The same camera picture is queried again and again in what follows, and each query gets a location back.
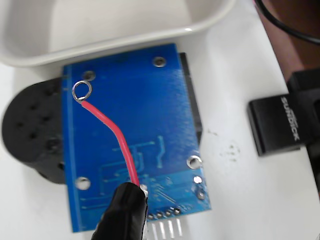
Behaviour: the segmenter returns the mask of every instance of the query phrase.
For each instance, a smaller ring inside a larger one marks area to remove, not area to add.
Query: blue circuit board
[[[164,58],[165,66],[156,67],[156,57]],[[203,170],[187,165],[190,156],[199,156],[199,145],[179,54],[168,44],[64,67],[64,161],[73,231],[94,230],[116,187],[130,181],[112,131],[73,99],[71,89],[86,71],[96,75],[87,101],[122,130],[148,189],[150,219],[174,217],[175,210],[181,215],[209,210]],[[86,85],[76,89],[78,96],[87,92]],[[81,177],[90,181],[86,190],[76,187]]]

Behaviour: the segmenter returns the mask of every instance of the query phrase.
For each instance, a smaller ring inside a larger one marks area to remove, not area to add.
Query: metal pin
[[[165,211],[165,215],[166,215],[167,217],[170,217],[170,216],[171,216],[171,211],[169,211],[169,210]]]
[[[176,224],[178,225],[179,236],[182,237],[182,227],[181,227],[181,222],[179,218],[176,219]]]
[[[168,221],[168,226],[169,226],[170,237],[171,237],[171,239],[174,239],[175,238],[174,226],[173,226],[171,220]]]
[[[181,210],[180,210],[179,208],[175,208],[175,209],[173,210],[173,214],[174,214],[174,215],[180,215],[180,213],[181,213]]]
[[[157,217],[158,219],[162,219],[163,216],[164,216],[164,215],[163,215],[161,212],[158,212],[158,213],[156,214],[156,217]]]
[[[156,225],[154,223],[152,223],[151,226],[152,226],[152,230],[153,230],[154,240],[158,240]]]
[[[160,225],[160,231],[161,231],[162,239],[166,240],[167,238],[166,238],[165,225],[164,225],[164,223],[162,221],[159,222],[159,225]]]
[[[154,217],[154,215],[153,215],[153,214],[148,214],[147,218],[148,218],[149,220],[153,220],[153,219],[155,219],[155,217]]]

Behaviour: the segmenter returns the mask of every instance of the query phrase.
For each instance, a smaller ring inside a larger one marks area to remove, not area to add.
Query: black cable
[[[263,3],[263,0],[254,0],[256,6],[260,10],[260,12],[265,16],[266,19],[268,19],[273,25],[280,28],[281,30],[285,31],[287,34],[290,34],[298,39],[307,41],[312,44],[320,45],[320,38],[311,36],[309,34],[302,33],[300,31],[297,31],[287,25],[285,25],[283,22],[276,19],[266,8],[266,6]]]

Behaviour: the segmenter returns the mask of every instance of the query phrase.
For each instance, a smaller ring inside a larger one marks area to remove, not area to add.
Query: white table surface
[[[238,0],[208,31],[173,41],[187,53],[193,76],[212,204],[181,218],[184,235],[176,238],[315,240],[320,203],[306,149],[258,157],[248,121],[248,101],[287,92],[252,0]],[[0,64],[1,118],[17,92],[58,72],[56,65]],[[66,187],[14,160],[3,143],[0,181],[0,239],[91,239],[92,232],[71,233]]]

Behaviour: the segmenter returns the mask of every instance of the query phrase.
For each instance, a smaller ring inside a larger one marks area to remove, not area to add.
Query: black electrical tape
[[[147,210],[147,199],[140,187],[130,182],[121,184],[92,240],[141,240]]]

